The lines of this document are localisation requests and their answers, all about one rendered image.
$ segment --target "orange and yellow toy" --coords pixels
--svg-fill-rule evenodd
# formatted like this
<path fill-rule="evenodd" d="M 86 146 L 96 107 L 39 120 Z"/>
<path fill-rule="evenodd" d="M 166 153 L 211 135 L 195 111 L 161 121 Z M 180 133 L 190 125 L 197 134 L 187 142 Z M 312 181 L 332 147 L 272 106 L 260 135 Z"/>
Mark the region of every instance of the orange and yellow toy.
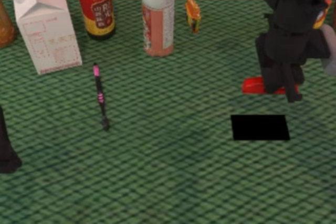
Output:
<path fill-rule="evenodd" d="M 201 11 L 199 6 L 194 0 L 187 0 L 185 3 L 185 9 L 187 12 L 187 21 L 191 27 L 193 33 L 197 33 L 199 30 L 199 24 L 201 21 Z"/>

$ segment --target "spray can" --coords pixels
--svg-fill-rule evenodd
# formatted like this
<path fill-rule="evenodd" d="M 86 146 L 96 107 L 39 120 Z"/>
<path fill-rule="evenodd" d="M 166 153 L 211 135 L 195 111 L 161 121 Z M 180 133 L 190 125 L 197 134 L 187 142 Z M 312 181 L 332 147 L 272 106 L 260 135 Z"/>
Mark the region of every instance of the spray can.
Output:
<path fill-rule="evenodd" d="M 150 56 L 167 56 L 174 49 L 175 0 L 142 0 L 144 50 Z"/>

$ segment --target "dark brown bottle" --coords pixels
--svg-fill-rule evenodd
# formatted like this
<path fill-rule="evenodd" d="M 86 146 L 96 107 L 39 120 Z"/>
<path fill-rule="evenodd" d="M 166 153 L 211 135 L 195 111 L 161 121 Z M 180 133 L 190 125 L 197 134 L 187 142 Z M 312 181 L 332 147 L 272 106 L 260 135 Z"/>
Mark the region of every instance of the dark brown bottle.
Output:
<path fill-rule="evenodd" d="M 106 40 L 115 33 L 112 0 L 79 0 L 88 35 L 95 40 Z"/>

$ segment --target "black rectangle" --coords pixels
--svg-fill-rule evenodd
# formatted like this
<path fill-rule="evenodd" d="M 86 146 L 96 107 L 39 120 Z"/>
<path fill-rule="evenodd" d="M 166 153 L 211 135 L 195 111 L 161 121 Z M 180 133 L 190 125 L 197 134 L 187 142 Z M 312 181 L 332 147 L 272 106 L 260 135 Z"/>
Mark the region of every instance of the black rectangle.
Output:
<path fill-rule="evenodd" d="M 290 140 L 284 115 L 231 115 L 234 140 Z"/>

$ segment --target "dark robotic arm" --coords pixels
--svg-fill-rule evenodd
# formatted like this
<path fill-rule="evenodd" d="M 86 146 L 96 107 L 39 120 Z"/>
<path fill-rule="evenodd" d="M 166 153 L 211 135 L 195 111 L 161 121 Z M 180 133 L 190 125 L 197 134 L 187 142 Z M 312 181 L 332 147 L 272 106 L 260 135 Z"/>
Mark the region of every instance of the dark robotic arm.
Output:
<path fill-rule="evenodd" d="M 313 29 L 328 5 L 325 0 L 264 0 L 274 11 L 266 14 L 269 29 L 256 40 L 261 74 L 267 93 L 285 87 L 289 102 L 302 99 L 295 84 L 303 84 L 301 66 L 308 58 L 328 58 L 322 31 Z"/>

